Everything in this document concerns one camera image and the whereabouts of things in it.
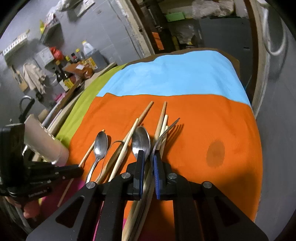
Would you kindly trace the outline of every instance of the metal bolt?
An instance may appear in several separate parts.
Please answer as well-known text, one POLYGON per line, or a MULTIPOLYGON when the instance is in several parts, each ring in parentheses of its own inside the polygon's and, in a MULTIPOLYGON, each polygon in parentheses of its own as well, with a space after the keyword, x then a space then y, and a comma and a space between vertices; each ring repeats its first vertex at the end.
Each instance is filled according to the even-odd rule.
POLYGON ((171 172, 171 173, 168 175, 168 178, 169 178, 169 179, 176 179, 176 178, 177 178, 177 174, 171 172))
POLYGON ((131 175, 128 172, 121 174, 122 178, 126 179, 129 178, 131 175))
POLYGON ((211 188, 211 187, 213 186, 213 184, 212 184, 211 182, 204 182, 204 183, 203 183, 203 186, 204 186, 205 188, 211 188))
POLYGON ((94 188, 95 186, 96 186, 96 183, 95 182, 88 182, 86 184, 86 187, 89 188, 89 189, 94 188))

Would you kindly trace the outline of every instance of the gray wall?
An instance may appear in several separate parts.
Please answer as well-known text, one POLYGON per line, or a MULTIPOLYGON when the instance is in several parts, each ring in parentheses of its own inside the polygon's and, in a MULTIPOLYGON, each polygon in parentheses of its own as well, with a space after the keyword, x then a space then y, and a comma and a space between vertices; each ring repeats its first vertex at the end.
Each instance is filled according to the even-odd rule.
MULTIPOLYGON (((273 46, 282 30, 278 15, 269 18, 273 46)), ((290 31, 286 51, 271 57, 270 74, 257 117, 263 151, 263 183, 255 223, 274 240, 296 209, 296 41, 290 31)))
MULTIPOLYGON (((0 50, 6 48, 21 33, 30 29, 28 43, 19 49, 9 59, 22 73, 23 64, 32 62, 36 53, 45 46, 39 42, 40 30, 39 20, 45 20, 46 14, 51 7, 57 4, 58 0, 31 0, 29 1, 11 21, 3 36, 0 39, 0 50)), ((48 40, 47 45, 56 46, 64 55, 70 55, 76 48, 82 49, 81 42, 87 40, 95 48, 100 50, 107 62, 117 62, 118 65, 142 58, 139 44, 133 37, 129 22, 123 16, 115 0, 95 0, 95 4, 79 18, 73 10, 68 12, 57 12, 61 25, 54 35, 48 40)), ((45 70, 49 77, 52 77, 52 70, 45 70)), ((0 125, 9 123, 12 118, 18 121, 20 114, 18 103, 24 93, 19 89, 13 79, 11 70, 7 68, 3 56, 0 56, 0 125)), ((46 89, 47 94, 43 104, 36 101, 32 113, 38 115, 42 109, 50 109, 50 102, 61 93, 62 88, 57 85, 46 89)), ((35 97, 34 91, 25 91, 25 94, 35 97)))

